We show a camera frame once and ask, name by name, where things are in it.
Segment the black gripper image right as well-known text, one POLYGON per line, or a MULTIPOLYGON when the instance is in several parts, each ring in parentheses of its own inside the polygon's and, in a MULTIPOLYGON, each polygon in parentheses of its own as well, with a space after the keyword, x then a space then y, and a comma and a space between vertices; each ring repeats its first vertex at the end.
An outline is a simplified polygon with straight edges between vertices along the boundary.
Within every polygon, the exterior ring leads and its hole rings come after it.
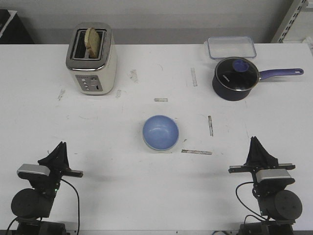
POLYGON ((294 164, 278 164, 278 159, 270 155, 262 146, 256 136, 251 137, 250 147, 244 165, 230 166, 229 173, 251 173, 253 179, 253 187, 256 193, 277 193, 286 188, 288 184, 283 180, 265 180, 261 183, 256 181, 256 173, 263 169, 295 169, 294 164))

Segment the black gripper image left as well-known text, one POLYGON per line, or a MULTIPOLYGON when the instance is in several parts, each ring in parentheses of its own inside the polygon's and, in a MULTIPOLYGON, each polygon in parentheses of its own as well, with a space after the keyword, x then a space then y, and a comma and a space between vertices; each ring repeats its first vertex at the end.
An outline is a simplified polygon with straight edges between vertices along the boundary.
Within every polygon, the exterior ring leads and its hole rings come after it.
POLYGON ((83 171, 69 167, 66 142, 61 141, 47 157, 38 160, 38 164, 50 170, 48 176, 43 176, 36 185, 36 189, 46 198, 56 197, 63 176, 83 177, 83 171))

